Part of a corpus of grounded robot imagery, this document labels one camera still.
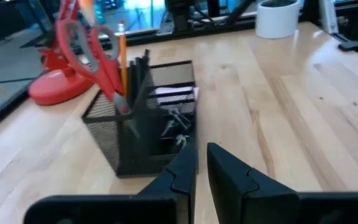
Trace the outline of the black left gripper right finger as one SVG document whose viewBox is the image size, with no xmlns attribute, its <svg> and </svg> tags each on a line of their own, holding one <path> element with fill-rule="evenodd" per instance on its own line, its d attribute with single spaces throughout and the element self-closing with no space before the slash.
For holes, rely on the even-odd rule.
<svg viewBox="0 0 358 224">
<path fill-rule="evenodd" d="M 216 143 L 207 143 L 209 186 L 219 223 L 296 223 L 298 194 Z"/>
</svg>

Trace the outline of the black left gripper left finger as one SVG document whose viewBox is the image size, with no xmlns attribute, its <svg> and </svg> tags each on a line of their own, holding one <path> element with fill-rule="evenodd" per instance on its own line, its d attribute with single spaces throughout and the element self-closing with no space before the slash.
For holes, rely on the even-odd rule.
<svg viewBox="0 0 358 224">
<path fill-rule="evenodd" d="M 197 171 L 198 150 L 187 146 L 137 194 L 145 200 L 139 222 L 193 224 Z"/>
</svg>

